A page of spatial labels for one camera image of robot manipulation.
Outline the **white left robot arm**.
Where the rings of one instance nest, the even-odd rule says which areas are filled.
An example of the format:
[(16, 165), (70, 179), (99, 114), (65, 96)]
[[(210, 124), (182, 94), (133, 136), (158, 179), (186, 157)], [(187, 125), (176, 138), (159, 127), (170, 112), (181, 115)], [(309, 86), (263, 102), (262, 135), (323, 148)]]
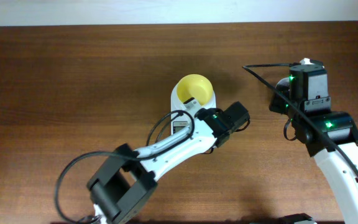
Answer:
[(183, 161), (222, 146), (244, 124), (249, 112), (235, 102), (226, 110), (206, 109), (190, 98), (180, 111), (188, 121), (171, 136), (132, 150), (116, 149), (87, 183), (97, 223), (126, 223), (136, 216), (158, 186), (158, 180)]

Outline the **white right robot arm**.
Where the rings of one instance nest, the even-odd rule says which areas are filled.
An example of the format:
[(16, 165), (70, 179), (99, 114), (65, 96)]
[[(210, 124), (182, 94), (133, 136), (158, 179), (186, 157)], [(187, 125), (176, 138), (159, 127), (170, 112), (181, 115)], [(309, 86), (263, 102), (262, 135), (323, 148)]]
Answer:
[(332, 111), (322, 65), (296, 64), (280, 80), (270, 111), (288, 116), (295, 139), (320, 168), (346, 223), (358, 223), (358, 128), (349, 113)]

